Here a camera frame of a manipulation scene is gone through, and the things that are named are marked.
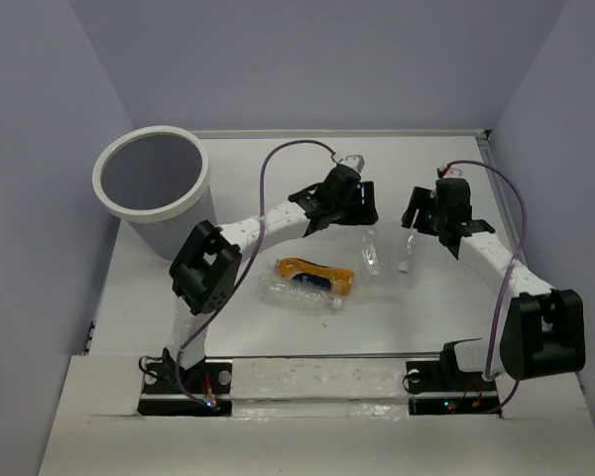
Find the orange label juice bottle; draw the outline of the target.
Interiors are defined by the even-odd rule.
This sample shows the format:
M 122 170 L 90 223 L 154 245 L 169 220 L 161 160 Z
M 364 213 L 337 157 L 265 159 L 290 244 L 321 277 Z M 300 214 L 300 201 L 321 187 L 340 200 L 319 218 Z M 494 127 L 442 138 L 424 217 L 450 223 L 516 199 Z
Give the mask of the orange label juice bottle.
M 350 294 L 355 281 L 352 270 L 319 265 L 296 257 L 277 260 L 274 271 L 285 280 L 314 286 L 340 297 Z

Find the clear crushed bottle front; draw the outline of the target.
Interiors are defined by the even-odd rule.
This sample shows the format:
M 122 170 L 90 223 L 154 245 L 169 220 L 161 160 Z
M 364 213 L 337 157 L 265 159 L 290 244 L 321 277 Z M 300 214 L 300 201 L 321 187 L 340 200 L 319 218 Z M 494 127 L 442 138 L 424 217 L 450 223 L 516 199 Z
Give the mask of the clear crushed bottle front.
M 342 297 L 313 285 L 285 280 L 274 274 L 262 275 L 258 288 L 260 298 L 264 302 L 307 314 L 334 313 L 344 304 Z

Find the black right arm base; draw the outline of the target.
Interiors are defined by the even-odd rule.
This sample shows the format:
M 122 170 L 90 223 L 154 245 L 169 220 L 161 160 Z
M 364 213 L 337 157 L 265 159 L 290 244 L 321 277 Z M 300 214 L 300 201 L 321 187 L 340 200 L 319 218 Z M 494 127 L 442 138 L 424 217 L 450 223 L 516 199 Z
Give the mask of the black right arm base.
M 436 358 L 408 361 L 402 386 L 409 395 L 408 410 L 413 417 L 500 412 L 496 384 L 484 381 L 481 372 L 462 371 L 455 343 L 445 344 Z

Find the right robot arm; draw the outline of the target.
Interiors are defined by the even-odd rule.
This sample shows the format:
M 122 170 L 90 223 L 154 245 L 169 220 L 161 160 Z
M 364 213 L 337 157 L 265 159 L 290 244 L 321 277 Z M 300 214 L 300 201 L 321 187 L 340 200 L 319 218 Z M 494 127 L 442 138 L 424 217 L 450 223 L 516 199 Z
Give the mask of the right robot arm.
M 495 229 L 472 216 L 464 178 L 440 178 L 434 188 L 415 187 L 402 225 L 434 236 L 496 296 L 488 338 L 455 343 L 436 365 L 438 381 L 458 389 L 473 372 L 487 380 L 516 381 L 575 373 L 586 364 L 583 301 L 558 290 L 515 258 Z

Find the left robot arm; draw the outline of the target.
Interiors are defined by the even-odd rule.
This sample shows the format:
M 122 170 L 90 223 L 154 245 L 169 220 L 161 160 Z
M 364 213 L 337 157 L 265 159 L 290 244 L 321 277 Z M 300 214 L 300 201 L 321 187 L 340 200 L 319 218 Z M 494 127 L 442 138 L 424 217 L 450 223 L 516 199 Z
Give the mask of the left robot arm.
M 170 267 L 177 298 L 173 333 L 164 349 L 165 378 L 187 392 L 199 380 L 210 319 L 239 287 L 255 256 L 274 246 L 309 236 L 330 225 L 373 225 L 378 221 L 375 187 L 353 168 L 338 165 L 324 181 L 277 206 L 238 222 L 194 226 Z

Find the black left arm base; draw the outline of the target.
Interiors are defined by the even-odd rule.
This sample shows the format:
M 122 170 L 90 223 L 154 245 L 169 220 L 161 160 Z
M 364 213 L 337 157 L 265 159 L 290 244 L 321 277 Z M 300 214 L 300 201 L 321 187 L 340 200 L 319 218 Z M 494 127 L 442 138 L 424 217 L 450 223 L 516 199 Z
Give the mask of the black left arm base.
M 207 359 L 179 371 L 174 364 L 143 356 L 138 362 L 143 383 L 137 411 L 144 417 L 230 417 L 232 362 Z

